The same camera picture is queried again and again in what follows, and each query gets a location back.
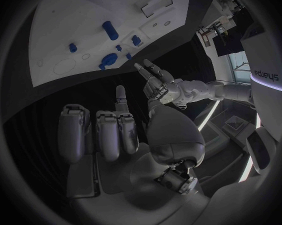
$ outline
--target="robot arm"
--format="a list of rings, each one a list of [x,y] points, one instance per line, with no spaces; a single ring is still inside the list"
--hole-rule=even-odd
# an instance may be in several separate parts
[[[151,69],[158,78],[138,63],[135,63],[135,68],[147,80],[143,91],[147,98],[157,99],[162,104],[172,102],[180,109],[186,109],[187,103],[197,102],[202,99],[231,99],[254,105],[250,85],[224,85],[222,82],[206,84],[197,80],[183,81],[180,78],[174,79],[169,72],[160,69],[147,59],[144,60],[144,65]]]

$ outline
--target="white panel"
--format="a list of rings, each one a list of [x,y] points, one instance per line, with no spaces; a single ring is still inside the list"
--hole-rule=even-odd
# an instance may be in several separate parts
[[[42,0],[35,12],[29,40],[29,67],[34,87],[71,75],[97,71],[102,59],[110,54],[118,55],[117,61],[106,66],[116,69],[141,49],[161,36],[183,26],[186,22],[189,0],[173,0],[168,7],[154,11],[146,18],[136,3],[140,0]],[[171,14],[169,25],[146,28],[148,21],[162,19]],[[111,21],[119,37],[110,40],[102,24]],[[131,37],[137,35],[143,43],[133,46]],[[71,53],[69,44],[77,51]],[[122,47],[119,52],[116,45]]]

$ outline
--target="white wall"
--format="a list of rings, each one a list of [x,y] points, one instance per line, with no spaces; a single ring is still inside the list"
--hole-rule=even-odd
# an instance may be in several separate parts
[[[202,36],[197,34],[206,55],[212,60],[216,80],[224,80],[233,82],[233,74],[231,70],[231,63],[228,55],[218,56],[217,51],[213,42],[213,38],[216,36],[214,32],[208,34],[208,39],[211,46],[206,47]]]

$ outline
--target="led light strip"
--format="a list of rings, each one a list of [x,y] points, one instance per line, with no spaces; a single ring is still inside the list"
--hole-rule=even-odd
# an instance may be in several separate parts
[[[258,83],[258,84],[261,84],[261,85],[266,86],[266,87],[271,88],[271,89],[275,89],[275,90],[282,91],[282,88],[280,88],[280,87],[271,86],[271,85],[269,85],[269,84],[266,84],[266,83],[264,83],[264,82],[261,82],[261,81],[257,80],[256,78],[253,77],[252,74],[250,74],[250,78],[251,78],[253,81],[255,81],[256,83]]]
[[[206,125],[206,123],[209,121],[209,119],[211,118],[212,114],[214,113],[214,111],[216,110],[218,104],[220,103],[220,100],[216,101],[214,106],[212,107],[211,111],[208,113],[208,115],[206,116],[206,118],[203,120],[203,122],[200,124],[200,126],[198,127],[198,130],[201,131],[203,129],[203,127]]]
[[[258,114],[256,114],[256,123],[255,124],[256,124],[255,125],[256,129],[261,127],[261,119],[260,119]],[[246,167],[244,169],[244,172],[243,172],[243,174],[242,174],[242,176],[241,176],[241,178],[239,180],[239,183],[245,181],[248,178],[248,176],[249,176],[249,174],[251,172],[251,169],[253,167],[253,164],[254,164],[253,163],[253,159],[252,159],[251,156],[249,156],[248,162],[247,162]]]

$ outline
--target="blue object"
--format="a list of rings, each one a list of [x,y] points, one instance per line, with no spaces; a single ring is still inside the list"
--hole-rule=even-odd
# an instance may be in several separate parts
[[[122,47],[121,47],[120,45],[117,45],[116,48],[117,48],[117,50],[118,50],[119,52],[122,51]]]
[[[70,50],[71,53],[75,53],[78,50],[78,48],[73,43],[70,43],[69,44],[69,50]]]
[[[138,46],[141,43],[141,39],[136,35],[134,35],[131,40],[135,46]]]
[[[117,60],[118,56],[116,53],[110,53],[107,56],[105,56],[102,60],[101,60],[101,64],[99,65],[99,68],[101,70],[105,70],[105,66],[110,66],[112,64],[114,64]]]
[[[128,60],[131,60],[131,59],[132,59],[132,55],[131,55],[130,53],[128,53],[128,54],[126,55],[126,58],[127,58]]]
[[[102,24],[102,27],[112,41],[116,40],[119,37],[118,33],[116,32],[115,28],[113,27],[110,21],[105,21]]]

